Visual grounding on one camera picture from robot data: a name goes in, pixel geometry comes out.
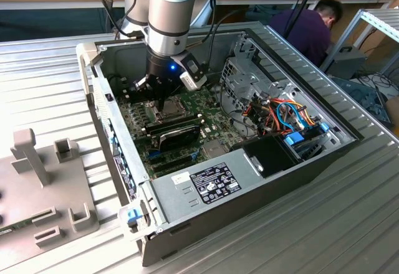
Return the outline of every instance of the person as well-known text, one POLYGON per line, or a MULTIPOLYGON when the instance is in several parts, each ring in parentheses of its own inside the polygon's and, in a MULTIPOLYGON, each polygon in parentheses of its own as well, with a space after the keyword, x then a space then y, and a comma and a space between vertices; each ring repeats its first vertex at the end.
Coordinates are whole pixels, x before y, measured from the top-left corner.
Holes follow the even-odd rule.
MULTIPOLYGON (((314 65, 319 67, 325 59, 325 51, 330 45, 330 30, 341 19, 342 14, 340 2, 320 0, 313 11, 304 9, 301 12, 287 40, 314 65)), ((290 18, 292 21, 295 18, 292 9, 274 16, 269 25, 283 36, 290 18)))

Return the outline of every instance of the blue latch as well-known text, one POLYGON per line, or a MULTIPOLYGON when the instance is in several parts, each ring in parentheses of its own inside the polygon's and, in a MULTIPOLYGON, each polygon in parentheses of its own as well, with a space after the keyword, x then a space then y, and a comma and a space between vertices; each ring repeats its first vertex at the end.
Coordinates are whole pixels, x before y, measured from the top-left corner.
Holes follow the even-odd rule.
POLYGON ((304 140, 304 137, 299 132, 294 132, 286 135, 286 141, 289 145, 294 145, 304 140))
POLYGON ((143 217, 143 212, 140 208, 133 208, 127 210, 127 224, 133 224, 136 220, 143 217))
POLYGON ((320 127, 322 128, 322 130, 324 131, 324 133, 327 132, 327 131, 330 129, 330 127, 328 126, 327 123, 321 123, 321 124, 320 124, 320 127))

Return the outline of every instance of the dark purple shirt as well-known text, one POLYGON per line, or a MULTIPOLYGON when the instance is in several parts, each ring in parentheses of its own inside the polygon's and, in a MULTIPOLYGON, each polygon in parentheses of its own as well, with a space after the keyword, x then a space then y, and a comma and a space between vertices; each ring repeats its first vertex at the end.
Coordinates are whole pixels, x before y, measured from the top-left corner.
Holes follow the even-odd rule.
MULTIPOLYGON (((292 10, 274 16, 270 26, 283 35, 292 10)), ((330 45, 330 30, 317 11, 304 9, 288 37, 288 42, 304 54, 314 65, 320 66, 330 45)))

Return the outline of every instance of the robotic arm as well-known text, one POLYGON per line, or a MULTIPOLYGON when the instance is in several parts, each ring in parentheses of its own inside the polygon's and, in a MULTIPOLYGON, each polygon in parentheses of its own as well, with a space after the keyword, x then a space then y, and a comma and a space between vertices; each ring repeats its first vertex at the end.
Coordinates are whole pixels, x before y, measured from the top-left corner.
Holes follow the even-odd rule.
MULTIPOLYGON (((125 0, 130 7, 134 0, 125 0)), ((201 65, 186 51, 188 31, 195 0, 136 0, 129 22, 147 27, 147 71, 136 84, 137 90, 151 89, 158 108, 171 95, 176 81, 188 90, 199 89, 206 81, 201 65)))

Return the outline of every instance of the power supply label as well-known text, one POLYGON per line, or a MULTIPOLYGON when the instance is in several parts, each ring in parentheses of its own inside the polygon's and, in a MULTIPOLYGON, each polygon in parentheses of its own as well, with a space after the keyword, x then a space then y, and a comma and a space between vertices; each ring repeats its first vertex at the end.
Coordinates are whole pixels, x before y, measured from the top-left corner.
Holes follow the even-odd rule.
POLYGON ((202 201, 211 204, 231 193, 241 190, 226 163, 190 175, 202 201))

